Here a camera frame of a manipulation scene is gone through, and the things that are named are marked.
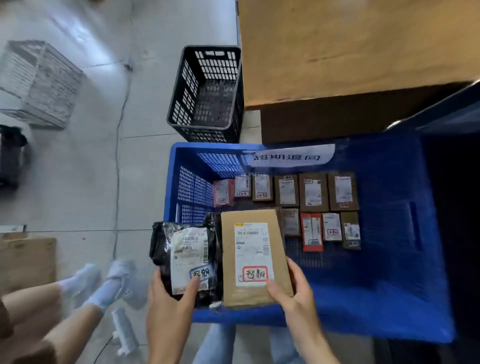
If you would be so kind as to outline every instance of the white wire basket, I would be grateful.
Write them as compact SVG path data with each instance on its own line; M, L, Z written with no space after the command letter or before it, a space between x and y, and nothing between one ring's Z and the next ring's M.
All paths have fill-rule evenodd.
M9 41L0 58L0 112L30 125L65 128L82 78L47 42Z

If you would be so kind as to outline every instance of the tile floor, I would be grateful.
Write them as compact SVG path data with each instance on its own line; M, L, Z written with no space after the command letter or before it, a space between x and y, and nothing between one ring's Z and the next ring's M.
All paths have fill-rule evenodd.
M151 224L163 217L170 147L183 141L166 123L180 52L189 44L237 44L234 0L14 1L0 5L0 47L10 39L49 42L85 78L67 129L35 131L34 159L21 187L0 194L0 225L26 224L55 236L59 278L85 262L106 273L118 206L118 257L134 259L150 277ZM245 113L240 141L261 143L259 112ZM128 310L141 344L145 313ZM182 363L191 362L207 328L193 325ZM92 364L112 330L106 315L78 363ZM373 362L369 338L329 339L343 363ZM146 346L141 349L127 362L145 363ZM115 362L116 350L107 346L97 363ZM269 362L267 328L240 327L234 363Z

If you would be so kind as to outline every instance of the blue plastic crate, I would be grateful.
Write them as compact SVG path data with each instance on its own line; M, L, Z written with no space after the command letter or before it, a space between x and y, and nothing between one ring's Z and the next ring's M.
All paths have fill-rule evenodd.
M286 253L309 280L325 329L383 338L451 342L455 336L430 181L416 134L378 134L336 141L325 165L252 168L245 151L262 145L177 143L170 152L164 220L201 222L213 211L212 182L246 172L353 171L360 203L362 251L326 244ZM195 322L284 326L278 305L214 312Z

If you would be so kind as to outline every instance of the person's bare leg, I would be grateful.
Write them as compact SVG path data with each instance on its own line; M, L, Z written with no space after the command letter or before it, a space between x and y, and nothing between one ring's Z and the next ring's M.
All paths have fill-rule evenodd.
M44 340L55 348L57 364L74 364L77 361L102 317L102 310L88 303L45 336Z
M58 304L60 298L60 286L58 283L50 283L9 293L1 300L7 309L10 324L16 326L35 312Z

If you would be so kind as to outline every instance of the pink package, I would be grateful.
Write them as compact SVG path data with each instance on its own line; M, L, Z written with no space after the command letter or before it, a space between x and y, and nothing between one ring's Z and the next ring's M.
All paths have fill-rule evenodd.
M233 206L235 201L235 180L213 182L213 206Z

